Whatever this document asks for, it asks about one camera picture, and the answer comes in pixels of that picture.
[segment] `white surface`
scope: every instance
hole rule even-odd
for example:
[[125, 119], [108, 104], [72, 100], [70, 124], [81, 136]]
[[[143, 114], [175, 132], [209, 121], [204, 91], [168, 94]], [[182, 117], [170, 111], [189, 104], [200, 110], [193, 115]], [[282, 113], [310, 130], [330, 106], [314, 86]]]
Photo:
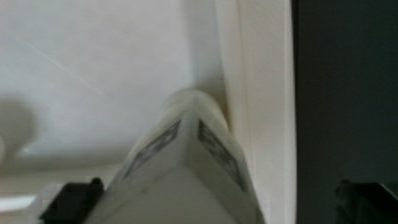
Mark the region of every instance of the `white surface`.
[[216, 0], [229, 124], [268, 224], [294, 223], [296, 157], [289, 0]]
[[0, 3], [1, 171], [111, 163], [177, 90], [223, 104], [214, 2]]
[[[195, 174], [182, 167], [156, 178], [152, 185], [133, 197], [127, 193], [131, 192], [125, 191], [122, 194], [124, 201], [115, 211], [99, 220], [88, 219], [86, 224], [236, 223]], [[101, 204], [102, 209], [106, 210], [113, 204], [118, 204], [117, 201]]]

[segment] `dark panel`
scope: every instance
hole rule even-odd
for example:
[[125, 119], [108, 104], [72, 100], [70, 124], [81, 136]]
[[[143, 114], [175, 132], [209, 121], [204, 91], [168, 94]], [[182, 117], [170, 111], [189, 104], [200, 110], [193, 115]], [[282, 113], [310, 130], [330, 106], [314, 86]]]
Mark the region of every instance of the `dark panel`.
[[398, 1], [294, 10], [298, 224], [330, 224], [340, 179], [398, 181]]

